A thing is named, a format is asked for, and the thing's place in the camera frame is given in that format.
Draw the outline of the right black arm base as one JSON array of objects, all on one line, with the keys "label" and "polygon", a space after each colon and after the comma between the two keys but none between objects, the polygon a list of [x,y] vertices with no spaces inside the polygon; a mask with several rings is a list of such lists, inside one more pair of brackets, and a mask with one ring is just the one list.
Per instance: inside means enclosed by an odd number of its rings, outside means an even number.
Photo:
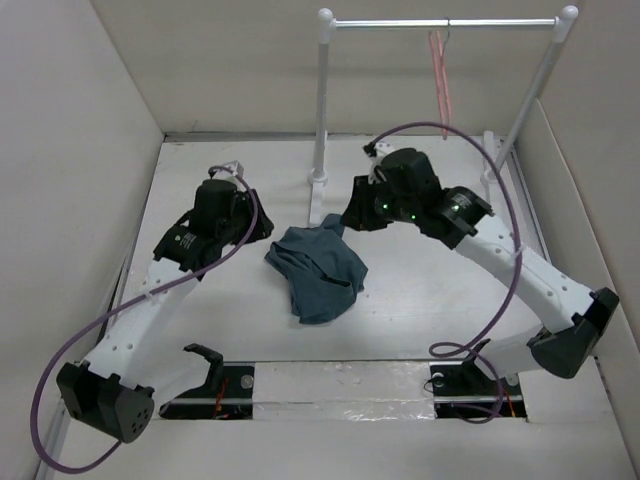
[{"label": "right black arm base", "polygon": [[431,363],[430,378],[423,390],[433,396],[437,419],[459,419],[482,425],[497,419],[524,419],[527,416],[524,397],[518,379],[510,385],[506,378],[483,373],[485,366],[476,353],[488,340],[473,347],[464,359]]}]

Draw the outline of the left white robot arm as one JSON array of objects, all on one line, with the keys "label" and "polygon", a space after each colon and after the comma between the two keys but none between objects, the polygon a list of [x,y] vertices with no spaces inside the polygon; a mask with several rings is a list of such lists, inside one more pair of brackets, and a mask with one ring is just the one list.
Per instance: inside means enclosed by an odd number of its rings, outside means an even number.
[{"label": "left white robot arm", "polygon": [[79,364],[59,371],[56,383],[71,417],[131,443],[171,400],[192,390],[216,394],[223,382],[221,353],[191,343],[163,354],[157,340],[186,296],[220,264],[226,246],[263,240],[272,230],[255,190],[241,191],[230,180],[203,181],[193,208],[154,249],[134,305]]}]

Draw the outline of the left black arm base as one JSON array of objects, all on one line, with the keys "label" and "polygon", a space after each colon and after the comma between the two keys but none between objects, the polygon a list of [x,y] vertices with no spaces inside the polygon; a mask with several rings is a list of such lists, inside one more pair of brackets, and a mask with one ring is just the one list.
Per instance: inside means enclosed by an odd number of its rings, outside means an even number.
[{"label": "left black arm base", "polygon": [[221,353],[196,343],[184,351],[208,362],[206,380],[162,405],[159,416],[166,420],[251,420],[255,364],[227,363]]}]

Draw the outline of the pink clothes hanger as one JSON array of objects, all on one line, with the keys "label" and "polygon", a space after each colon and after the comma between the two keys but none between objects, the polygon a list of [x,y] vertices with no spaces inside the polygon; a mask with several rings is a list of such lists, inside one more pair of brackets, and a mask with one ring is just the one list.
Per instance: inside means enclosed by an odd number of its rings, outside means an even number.
[{"label": "pink clothes hanger", "polygon": [[431,52],[432,67],[436,87],[436,97],[439,110],[439,122],[448,125],[451,120],[452,106],[449,92],[448,77],[445,60],[446,40],[442,39],[439,30],[428,33],[428,42]]}]

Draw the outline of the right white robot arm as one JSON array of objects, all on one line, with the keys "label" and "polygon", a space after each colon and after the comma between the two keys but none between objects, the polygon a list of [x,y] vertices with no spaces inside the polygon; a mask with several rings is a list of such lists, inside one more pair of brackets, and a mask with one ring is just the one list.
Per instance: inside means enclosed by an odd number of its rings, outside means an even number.
[{"label": "right white robot arm", "polygon": [[605,333],[619,305],[617,294],[572,280],[516,241],[513,230],[470,189],[442,187],[425,153],[383,143],[364,150],[374,162],[369,174],[354,179],[345,226],[376,231],[393,222],[413,224],[489,272],[541,323],[502,340],[481,341],[481,357],[462,368],[465,387],[484,393],[498,375],[532,370],[575,377]]}]

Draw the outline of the blue t shirt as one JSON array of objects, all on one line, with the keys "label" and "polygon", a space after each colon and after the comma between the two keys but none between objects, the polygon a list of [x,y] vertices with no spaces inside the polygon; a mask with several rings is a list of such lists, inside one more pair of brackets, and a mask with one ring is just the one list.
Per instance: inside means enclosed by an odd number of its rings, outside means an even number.
[{"label": "blue t shirt", "polygon": [[364,290],[368,267],[343,239],[339,214],[317,227],[290,227],[270,245],[266,262],[287,280],[291,312],[302,325],[327,324]]}]

